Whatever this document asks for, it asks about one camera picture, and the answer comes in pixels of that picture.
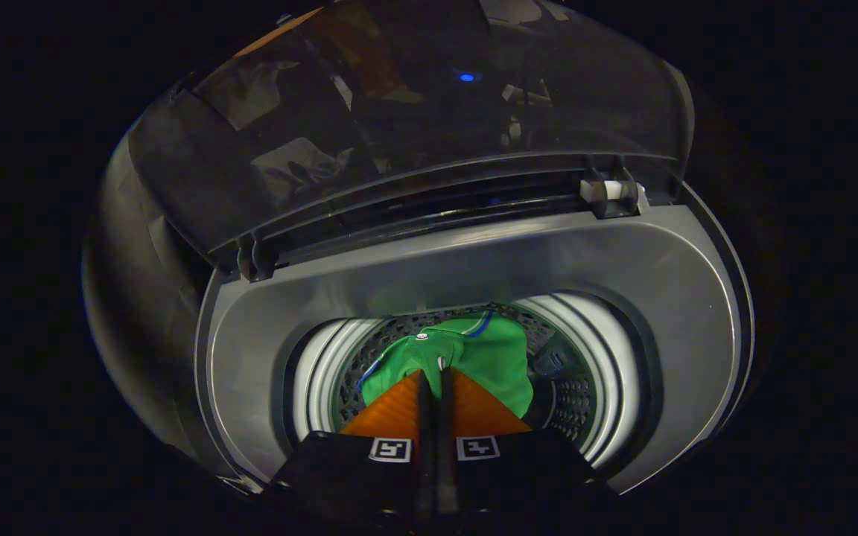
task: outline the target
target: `washing machine lid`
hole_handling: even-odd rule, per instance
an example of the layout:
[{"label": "washing machine lid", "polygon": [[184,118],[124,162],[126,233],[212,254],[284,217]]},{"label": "washing machine lid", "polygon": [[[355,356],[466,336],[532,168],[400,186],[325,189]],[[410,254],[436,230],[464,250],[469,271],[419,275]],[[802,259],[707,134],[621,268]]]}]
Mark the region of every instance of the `washing machine lid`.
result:
[{"label": "washing machine lid", "polygon": [[654,199],[682,179],[692,132],[674,68],[565,7],[347,0],[188,76],[130,150],[170,223],[210,255],[324,217],[344,194],[493,157],[644,157],[673,179],[644,184]]}]

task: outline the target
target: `blue trim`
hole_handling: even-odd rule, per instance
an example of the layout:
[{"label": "blue trim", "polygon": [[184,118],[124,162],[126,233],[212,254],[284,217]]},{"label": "blue trim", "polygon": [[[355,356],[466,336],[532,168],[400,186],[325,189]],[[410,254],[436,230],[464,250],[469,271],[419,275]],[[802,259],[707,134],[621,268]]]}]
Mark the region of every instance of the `blue trim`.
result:
[{"label": "blue trim", "polygon": [[379,356],[379,359],[375,360],[375,362],[372,362],[371,366],[366,370],[366,372],[363,373],[363,377],[360,378],[360,381],[357,381],[357,390],[360,391],[360,393],[363,392],[363,382],[368,377],[372,376],[372,373],[374,373],[375,370],[378,369],[379,363],[381,362],[382,356]]},{"label": "blue trim", "polygon": [[486,331],[486,328],[488,327],[488,322],[492,319],[492,313],[494,313],[494,311],[492,311],[491,309],[486,311],[486,321],[483,322],[483,325],[479,326],[479,329],[474,330],[467,336],[469,339],[477,338],[477,336],[481,335],[484,331]]}]

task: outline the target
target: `green shirt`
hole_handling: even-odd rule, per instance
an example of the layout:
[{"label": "green shirt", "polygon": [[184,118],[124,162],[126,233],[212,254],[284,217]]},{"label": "green shirt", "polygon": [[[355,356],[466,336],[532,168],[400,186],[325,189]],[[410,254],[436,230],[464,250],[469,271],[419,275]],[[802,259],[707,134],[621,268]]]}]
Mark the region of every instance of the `green shirt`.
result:
[{"label": "green shirt", "polygon": [[521,418],[532,403],[525,331],[515,320],[481,311],[429,326],[386,348],[358,386],[371,404],[396,381],[422,370],[432,393],[442,397],[442,366],[459,369]]}]

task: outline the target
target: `dark background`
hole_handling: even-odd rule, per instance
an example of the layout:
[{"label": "dark background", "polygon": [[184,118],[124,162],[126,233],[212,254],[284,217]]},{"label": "dark background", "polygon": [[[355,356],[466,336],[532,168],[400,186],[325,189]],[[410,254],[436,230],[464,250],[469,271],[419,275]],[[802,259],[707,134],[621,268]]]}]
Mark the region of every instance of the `dark background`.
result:
[{"label": "dark background", "polygon": [[[759,390],[617,506],[643,529],[858,532],[858,6],[566,2],[713,96],[786,200],[794,289]],[[171,455],[102,369],[80,247],[163,89],[295,2],[0,4],[0,532],[285,532]],[[585,515],[581,532],[589,532]]]}]

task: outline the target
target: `lid hinge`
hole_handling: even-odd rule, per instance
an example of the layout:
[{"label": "lid hinge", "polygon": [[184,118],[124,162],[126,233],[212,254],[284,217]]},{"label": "lid hinge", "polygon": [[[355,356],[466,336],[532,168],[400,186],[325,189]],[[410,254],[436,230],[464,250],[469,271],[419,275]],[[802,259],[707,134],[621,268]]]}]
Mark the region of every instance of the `lid hinge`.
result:
[{"label": "lid hinge", "polygon": [[599,169],[593,156],[585,157],[585,172],[579,181],[578,193],[591,206],[598,220],[609,217],[637,216],[647,210],[644,186],[636,183],[624,166],[624,157]]},{"label": "lid hinge", "polygon": [[276,248],[268,240],[259,240],[254,234],[245,234],[236,240],[238,244],[238,270],[249,282],[264,281],[273,277],[276,262],[280,258]]}]

